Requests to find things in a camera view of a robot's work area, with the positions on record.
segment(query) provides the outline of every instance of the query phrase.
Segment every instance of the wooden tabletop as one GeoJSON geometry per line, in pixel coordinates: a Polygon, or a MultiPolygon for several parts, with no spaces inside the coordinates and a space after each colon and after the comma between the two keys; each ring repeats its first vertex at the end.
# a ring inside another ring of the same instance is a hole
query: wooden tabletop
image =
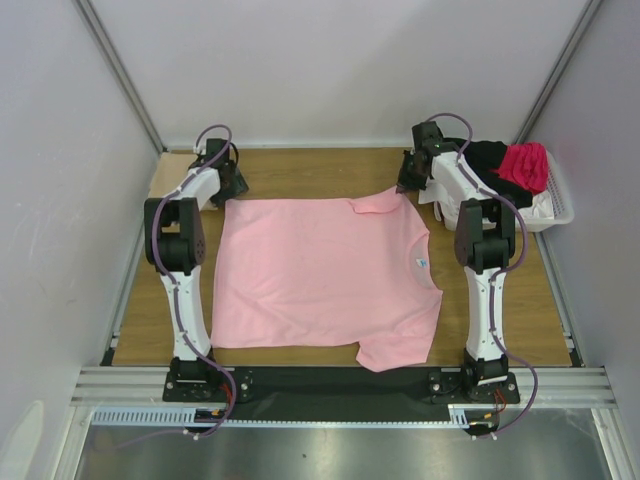
{"type": "MultiPolygon", "coordinates": [[[[380,149],[260,149],[240,152],[240,170],[250,191],[242,198],[357,198],[394,185],[402,150],[380,149]]],[[[175,188],[193,155],[164,154],[150,196],[175,188]]],[[[417,205],[417,195],[410,197],[417,205]]],[[[438,223],[431,205],[417,206],[431,231],[431,275],[444,291],[429,365],[458,365],[469,329],[467,281],[453,253],[453,232],[438,223]]],[[[202,266],[201,295],[210,331],[213,274],[224,211],[202,213],[207,257],[202,266]]],[[[507,346],[534,365],[569,365],[556,306],[533,236],[525,263],[505,282],[503,322],[507,346]]],[[[115,352],[115,365],[167,365],[173,333],[166,293],[158,274],[141,259],[115,352]]],[[[271,347],[216,349],[225,365],[354,365],[358,345],[338,347],[271,347]]]]}

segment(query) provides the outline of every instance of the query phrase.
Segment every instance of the pink cloth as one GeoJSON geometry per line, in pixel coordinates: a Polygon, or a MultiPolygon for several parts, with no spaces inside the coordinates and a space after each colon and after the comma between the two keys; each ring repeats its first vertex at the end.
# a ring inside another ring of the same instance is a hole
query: pink cloth
{"type": "Polygon", "coordinates": [[[500,168],[494,171],[500,178],[537,195],[547,189],[547,150],[539,143],[509,145],[500,168]]]}
{"type": "Polygon", "coordinates": [[[429,231],[395,188],[356,200],[229,200],[214,282],[214,347],[360,343],[382,371],[424,362],[442,292],[429,231]]]}

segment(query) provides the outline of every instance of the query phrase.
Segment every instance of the laundry basket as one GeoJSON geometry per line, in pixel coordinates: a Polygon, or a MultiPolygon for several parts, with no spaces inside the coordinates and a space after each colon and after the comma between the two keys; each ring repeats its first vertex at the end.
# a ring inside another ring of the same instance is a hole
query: laundry basket
{"type": "MultiPolygon", "coordinates": [[[[555,218],[527,218],[525,219],[525,225],[530,232],[541,232],[554,225],[563,225],[570,223],[573,220],[573,206],[571,205],[571,197],[569,196],[569,190],[567,184],[564,181],[562,172],[556,163],[555,158],[549,152],[547,152],[547,160],[549,161],[549,179],[547,180],[547,190],[551,194],[551,200],[553,202],[553,214],[555,218]]],[[[434,203],[434,213],[436,219],[441,221],[444,219],[444,225],[447,230],[455,231],[458,223],[457,215],[452,215],[447,209],[440,207],[438,202],[434,203]]],[[[485,228],[491,228],[494,224],[488,220],[484,221],[485,228]]]]}

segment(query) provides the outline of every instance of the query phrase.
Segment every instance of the white panel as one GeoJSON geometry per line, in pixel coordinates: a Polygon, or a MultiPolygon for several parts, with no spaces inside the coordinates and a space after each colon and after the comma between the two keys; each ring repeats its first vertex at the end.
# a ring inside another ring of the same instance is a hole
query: white panel
{"type": "Polygon", "coordinates": [[[407,145],[439,111],[510,141],[585,0],[94,3],[175,147],[219,121],[243,145],[407,145]]]}
{"type": "Polygon", "coordinates": [[[564,170],[575,220],[548,240],[590,365],[604,365],[640,451],[640,4],[604,2],[533,131],[564,170]]]}
{"type": "Polygon", "coordinates": [[[1,11],[0,445],[41,400],[40,479],[101,357],[156,154],[71,1],[1,11]]]}

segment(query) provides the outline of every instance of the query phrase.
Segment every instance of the purple cable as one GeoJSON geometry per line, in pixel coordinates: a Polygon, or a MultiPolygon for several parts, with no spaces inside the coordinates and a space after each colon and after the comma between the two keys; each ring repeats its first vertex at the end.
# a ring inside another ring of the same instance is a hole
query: purple cable
{"type": "MultiPolygon", "coordinates": [[[[218,372],[222,373],[227,378],[227,380],[229,380],[229,384],[231,385],[231,401],[229,403],[229,406],[225,410],[225,413],[222,416],[222,418],[220,418],[220,420],[218,420],[218,422],[213,427],[211,427],[210,429],[208,429],[207,431],[205,431],[205,432],[203,432],[201,434],[193,434],[193,433],[187,432],[187,434],[190,435],[194,439],[210,437],[229,418],[229,415],[231,415],[231,412],[233,411],[233,407],[236,404],[236,394],[237,394],[236,382],[234,381],[234,379],[231,376],[231,374],[225,368],[223,368],[221,365],[217,364],[213,360],[207,358],[206,356],[202,355],[202,353],[200,353],[198,351],[198,349],[193,345],[193,343],[191,342],[191,340],[187,336],[188,332],[184,329],[184,324],[182,323],[182,318],[180,316],[180,302],[179,302],[179,293],[178,293],[178,287],[180,286],[180,284],[178,283],[178,280],[176,279],[176,277],[169,270],[167,270],[167,268],[162,263],[162,259],[160,258],[160,251],[158,249],[158,233],[160,232],[160,216],[161,216],[162,210],[164,209],[166,204],[170,200],[172,200],[173,198],[175,198],[178,195],[180,195],[182,190],[184,190],[184,188],[186,188],[187,185],[189,185],[203,170],[205,170],[205,169],[209,168],[211,165],[215,164],[215,162],[218,161],[222,157],[222,155],[229,149],[229,146],[231,145],[231,137],[232,137],[231,129],[229,127],[227,127],[226,125],[222,125],[222,124],[211,125],[210,127],[205,128],[202,131],[202,133],[200,135],[198,135],[198,138],[196,139],[196,147],[200,144],[200,140],[202,140],[202,137],[207,132],[209,132],[209,131],[211,131],[211,130],[213,130],[215,128],[222,128],[222,129],[226,130],[227,134],[228,134],[227,141],[224,144],[224,146],[222,147],[222,150],[220,150],[213,158],[211,158],[204,165],[202,165],[200,168],[198,168],[196,170],[196,173],[193,173],[193,174],[189,175],[187,178],[185,178],[184,181],[173,192],[171,192],[168,195],[166,195],[160,201],[160,204],[158,205],[158,208],[156,209],[155,214],[153,216],[153,224],[151,226],[151,232],[152,232],[151,250],[153,252],[153,260],[155,261],[156,266],[158,267],[158,270],[160,270],[161,273],[163,273],[164,275],[167,276],[167,278],[169,278],[169,280],[171,281],[171,283],[172,283],[172,285],[174,287],[173,288],[173,303],[175,305],[176,323],[178,324],[178,330],[182,334],[182,338],[184,339],[184,341],[187,344],[187,346],[193,351],[193,353],[200,360],[205,362],[207,365],[215,368],[218,372]]],[[[167,434],[181,434],[181,435],[183,435],[183,434],[185,434],[185,430],[166,429],[166,430],[160,430],[158,432],[152,432],[150,434],[143,435],[141,437],[134,438],[132,440],[128,440],[126,442],[120,443],[120,444],[118,444],[118,445],[116,445],[114,447],[111,447],[111,448],[109,448],[107,450],[103,450],[103,451],[120,450],[122,448],[125,448],[125,447],[128,447],[128,446],[134,445],[136,443],[148,440],[150,438],[158,437],[158,436],[161,436],[161,435],[167,435],[167,434]]]]}
{"type": "Polygon", "coordinates": [[[513,419],[513,421],[511,421],[511,423],[508,423],[507,425],[503,426],[502,428],[499,428],[498,430],[496,430],[496,432],[494,432],[494,434],[495,433],[501,433],[501,432],[507,430],[508,428],[512,427],[516,423],[518,423],[522,419],[522,417],[524,417],[529,412],[529,410],[531,410],[531,407],[533,406],[533,402],[535,402],[536,396],[538,394],[538,383],[539,383],[539,381],[538,381],[538,373],[536,372],[535,368],[533,368],[533,365],[531,365],[525,359],[517,357],[516,355],[512,354],[502,344],[502,342],[500,341],[500,339],[496,335],[496,319],[495,319],[495,312],[494,312],[494,303],[495,303],[494,301],[495,301],[495,294],[496,294],[495,280],[496,280],[496,278],[498,278],[498,275],[501,275],[501,274],[507,273],[507,272],[511,272],[512,270],[515,270],[520,265],[522,265],[522,263],[524,262],[525,256],[527,255],[527,250],[529,249],[529,236],[527,234],[527,226],[524,223],[524,218],[522,218],[522,215],[520,214],[518,209],[515,207],[515,205],[513,203],[511,203],[509,200],[507,200],[506,198],[502,197],[501,195],[498,195],[496,193],[493,193],[493,192],[490,192],[488,190],[485,190],[484,188],[481,188],[480,185],[478,185],[478,183],[475,181],[475,179],[471,176],[471,174],[469,172],[467,172],[465,170],[465,168],[462,166],[462,164],[459,162],[460,158],[462,158],[462,154],[464,153],[464,150],[471,143],[471,138],[473,136],[473,129],[471,128],[471,125],[469,124],[469,122],[466,119],[464,119],[463,117],[461,117],[460,115],[457,115],[455,113],[446,113],[446,112],[437,113],[435,115],[432,115],[431,117],[429,117],[425,121],[430,122],[430,121],[432,121],[432,120],[434,120],[434,119],[436,119],[438,117],[453,117],[453,118],[456,118],[456,119],[460,120],[467,127],[469,135],[467,137],[467,140],[464,142],[464,144],[460,148],[460,150],[458,150],[458,157],[457,157],[458,169],[460,170],[462,175],[469,181],[469,183],[471,183],[471,185],[473,185],[475,187],[475,189],[479,193],[487,195],[487,196],[493,198],[494,200],[498,200],[498,201],[502,202],[504,205],[506,205],[509,208],[509,210],[511,210],[513,212],[513,214],[515,215],[516,219],[518,220],[518,223],[520,224],[520,230],[522,231],[522,252],[520,253],[520,256],[518,257],[518,260],[513,265],[509,265],[508,267],[497,271],[489,279],[489,284],[490,284],[490,286],[489,286],[489,298],[490,298],[490,301],[489,301],[489,326],[490,326],[490,329],[491,329],[490,330],[491,331],[491,336],[493,337],[493,340],[496,342],[496,345],[498,346],[500,351],[502,353],[504,353],[507,356],[507,358],[510,358],[514,362],[518,362],[518,363],[524,365],[526,368],[529,369],[529,371],[531,372],[531,375],[533,376],[533,389],[531,390],[531,397],[529,397],[529,401],[527,402],[525,407],[522,409],[522,411],[518,414],[518,416],[515,419],[513,419]]]}

